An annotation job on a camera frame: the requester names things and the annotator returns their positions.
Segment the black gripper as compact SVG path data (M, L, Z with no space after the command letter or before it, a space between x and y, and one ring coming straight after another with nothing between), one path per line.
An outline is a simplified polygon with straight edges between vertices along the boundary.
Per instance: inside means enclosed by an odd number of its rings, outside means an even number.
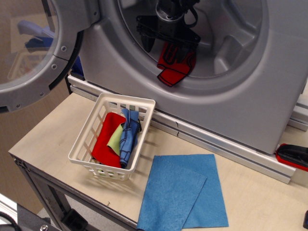
M139 15L136 17L137 32L141 36L141 42L146 52L150 52L156 39L178 46L176 51L177 63L182 63L189 51L196 50L201 38L192 27L196 26L198 15L191 10L195 22L186 24L184 16L186 12L176 17L171 17L164 11L157 11L156 15Z

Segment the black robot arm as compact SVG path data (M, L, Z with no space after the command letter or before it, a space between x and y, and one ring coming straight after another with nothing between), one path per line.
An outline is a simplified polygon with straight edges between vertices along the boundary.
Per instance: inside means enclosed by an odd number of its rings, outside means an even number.
M178 47L177 62L184 61L188 53L195 51L201 38L192 28L198 22L194 5L198 0L160 0L156 4L156 15L136 17L137 32L146 52L150 52L156 39Z

